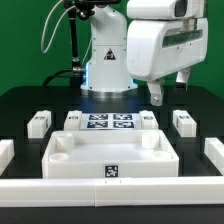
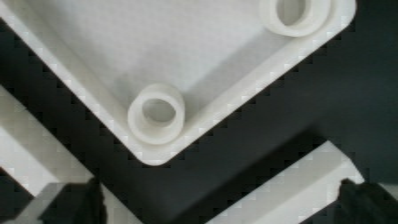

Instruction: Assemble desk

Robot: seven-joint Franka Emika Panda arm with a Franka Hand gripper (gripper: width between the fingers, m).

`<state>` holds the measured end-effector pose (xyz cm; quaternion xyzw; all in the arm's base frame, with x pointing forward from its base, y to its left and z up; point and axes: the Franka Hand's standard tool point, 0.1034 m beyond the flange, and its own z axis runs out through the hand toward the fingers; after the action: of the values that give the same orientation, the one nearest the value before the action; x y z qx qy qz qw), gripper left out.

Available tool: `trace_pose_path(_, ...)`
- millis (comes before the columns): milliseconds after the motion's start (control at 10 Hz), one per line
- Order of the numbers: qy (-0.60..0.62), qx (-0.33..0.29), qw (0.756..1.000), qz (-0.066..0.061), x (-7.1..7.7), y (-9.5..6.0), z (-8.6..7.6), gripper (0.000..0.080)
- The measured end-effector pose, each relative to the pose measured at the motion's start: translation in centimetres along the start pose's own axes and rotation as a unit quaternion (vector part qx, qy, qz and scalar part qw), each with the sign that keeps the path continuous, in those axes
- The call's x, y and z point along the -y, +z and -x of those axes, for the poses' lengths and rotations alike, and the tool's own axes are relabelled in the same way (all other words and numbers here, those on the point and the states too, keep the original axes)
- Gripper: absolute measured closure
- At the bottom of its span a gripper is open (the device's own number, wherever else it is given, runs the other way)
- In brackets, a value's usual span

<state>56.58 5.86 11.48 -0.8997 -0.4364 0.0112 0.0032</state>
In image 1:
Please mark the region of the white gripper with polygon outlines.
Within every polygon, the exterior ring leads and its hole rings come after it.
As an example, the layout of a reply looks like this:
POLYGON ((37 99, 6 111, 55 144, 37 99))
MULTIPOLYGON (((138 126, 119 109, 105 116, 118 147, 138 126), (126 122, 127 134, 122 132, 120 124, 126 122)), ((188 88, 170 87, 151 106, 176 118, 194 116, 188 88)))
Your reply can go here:
POLYGON ((189 30, 184 29, 184 20, 134 20, 127 35, 128 72, 134 79, 150 81, 147 83, 150 102, 161 106, 163 81, 159 78, 179 70, 174 92, 184 94, 191 74, 190 66, 205 59, 207 42, 206 18, 192 20, 189 30))

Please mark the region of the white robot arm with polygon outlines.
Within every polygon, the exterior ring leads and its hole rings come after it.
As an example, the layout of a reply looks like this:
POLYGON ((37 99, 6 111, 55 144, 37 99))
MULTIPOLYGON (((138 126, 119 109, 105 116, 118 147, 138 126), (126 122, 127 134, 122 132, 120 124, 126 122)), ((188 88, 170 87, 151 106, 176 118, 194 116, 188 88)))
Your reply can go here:
POLYGON ((127 17, 107 1, 94 4, 92 56, 82 93, 118 98, 148 85, 151 103, 163 103, 163 78, 176 73, 175 91, 187 91, 191 67, 205 59, 206 0, 129 0, 127 17))

